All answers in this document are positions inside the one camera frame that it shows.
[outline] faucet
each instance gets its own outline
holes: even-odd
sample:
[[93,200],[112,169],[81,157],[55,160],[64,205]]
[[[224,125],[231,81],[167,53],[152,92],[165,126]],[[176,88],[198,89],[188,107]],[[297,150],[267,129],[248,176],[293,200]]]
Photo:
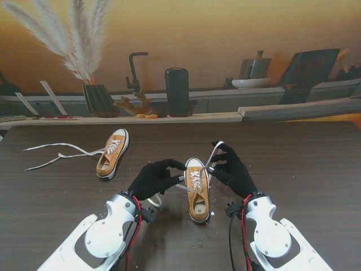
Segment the faucet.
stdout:
[[133,57],[136,55],[148,55],[148,52],[131,53],[129,55],[129,63],[130,63],[131,74],[133,75],[133,83],[132,84],[130,83],[129,77],[125,77],[125,80],[126,80],[127,89],[134,89],[135,92],[140,92],[139,81],[137,80],[137,74],[135,74],[135,68],[133,62]]

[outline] white rubber sole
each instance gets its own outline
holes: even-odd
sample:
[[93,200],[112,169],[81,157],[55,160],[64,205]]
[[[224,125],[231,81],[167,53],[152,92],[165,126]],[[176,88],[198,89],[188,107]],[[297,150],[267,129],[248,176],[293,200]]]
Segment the white rubber sole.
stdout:
[[[202,165],[202,167],[204,167],[204,164],[203,164],[202,161],[199,160],[198,158],[189,158],[189,159],[187,160],[187,162],[186,162],[186,168],[188,168],[188,163],[189,163],[191,160],[193,160],[193,159],[199,161],[199,163]],[[184,177],[184,182],[186,183],[186,186],[188,187],[188,185],[187,185],[186,171],[184,171],[183,177]],[[206,173],[206,178],[207,178],[207,182],[208,182],[208,200],[209,200],[209,178],[208,178],[208,173]],[[195,220],[195,219],[191,216],[191,213],[190,213],[191,220],[192,220],[193,222],[199,223],[199,224],[204,224],[205,222],[207,222],[208,219],[209,219],[209,215],[210,215],[210,205],[209,205],[208,215],[207,215],[207,217],[206,217],[205,219],[203,219],[203,220]]]
[[122,155],[124,154],[124,152],[126,151],[126,149],[128,148],[128,145],[129,145],[129,133],[128,133],[128,131],[127,131],[126,129],[123,129],[123,130],[125,131],[125,142],[124,142],[123,149],[122,149],[122,151],[120,152],[120,154],[119,154],[119,156],[118,156],[118,158],[117,158],[115,167],[113,168],[113,170],[111,171],[111,173],[109,173],[109,174],[106,175],[106,176],[100,176],[100,175],[98,175],[98,173],[96,173],[96,175],[97,175],[100,179],[102,179],[102,180],[104,180],[104,179],[110,180],[111,178],[114,177],[115,171],[116,171],[116,169],[117,169],[117,167],[118,167],[118,161],[119,161],[120,157],[122,157]]

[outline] black glove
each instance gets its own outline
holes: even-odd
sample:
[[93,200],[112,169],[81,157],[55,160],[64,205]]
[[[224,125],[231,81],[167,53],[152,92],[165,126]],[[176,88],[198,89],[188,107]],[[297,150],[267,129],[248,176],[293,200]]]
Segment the black glove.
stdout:
[[181,175],[171,177],[167,167],[180,171],[187,170],[184,164],[173,159],[147,164],[129,186],[128,191],[132,191],[138,200],[148,199],[158,192],[164,195],[165,190],[184,181],[179,179]]
[[248,173],[247,167],[242,163],[236,155],[234,149],[227,144],[221,144],[219,147],[224,154],[214,155],[211,162],[226,161],[225,164],[218,164],[214,170],[208,168],[208,172],[220,180],[224,185],[229,186],[234,193],[242,198],[246,198],[249,194],[257,192],[257,188]]

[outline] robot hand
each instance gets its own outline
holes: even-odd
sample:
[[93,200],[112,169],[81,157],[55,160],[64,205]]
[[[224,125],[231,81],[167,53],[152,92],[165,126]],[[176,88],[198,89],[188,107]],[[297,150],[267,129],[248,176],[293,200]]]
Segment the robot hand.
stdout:
[[[251,199],[246,208],[246,219],[256,222],[250,247],[262,267],[266,271],[332,271],[296,226],[285,218],[280,222],[272,218],[275,211],[276,205],[262,193]],[[269,259],[287,256],[295,245],[291,236],[300,247],[299,253],[281,267],[274,268]]]
[[[216,146],[216,144],[217,141],[212,142],[213,146]],[[221,144],[218,148],[225,153],[214,155],[211,162],[226,161],[226,163],[218,164],[214,168],[208,168],[208,172],[244,199],[248,195],[257,192],[247,167],[239,159],[234,149],[227,144]]]
[[128,192],[119,193],[107,201],[106,218],[98,219],[96,215],[85,218],[38,271],[94,271],[75,251],[75,244],[84,233],[88,252],[94,257],[104,259],[95,270],[110,270],[128,251],[133,241],[132,239],[131,243],[126,244],[124,223],[136,221],[134,236],[137,236],[142,220],[153,220],[152,214],[141,208],[138,200],[145,200],[158,192],[163,194],[166,189],[181,182],[181,176],[171,177],[167,167],[186,170],[181,162],[171,159],[146,165],[130,185]]
[[171,177],[167,167],[180,171],[187,170],[184,164],[173,159],[147,164],[129,186],[128,191],[138,200],[148,199],[159,192],[164,195],[165,190],[184,180],[181,175]]

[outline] sneaker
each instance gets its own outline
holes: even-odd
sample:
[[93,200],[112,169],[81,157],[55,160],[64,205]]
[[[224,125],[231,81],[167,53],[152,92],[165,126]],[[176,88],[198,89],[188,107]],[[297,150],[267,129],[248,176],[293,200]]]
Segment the sneaker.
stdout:
[[188,188],[196,192],[188,192],[190,204],[190,216],[195,223],[206,223],[209,218],[209,179],[206,170],[202,172],[202,181],[200,180],[200,170],[203,163],[197,158],[190,158],[186,162],[187,170],[184,172],[184,181]]
[[108,139],[104,152],[96,165],[96,175],[108,181],[115,175],[120,157],[128,148],[129,134],[125,129],[116,130]]

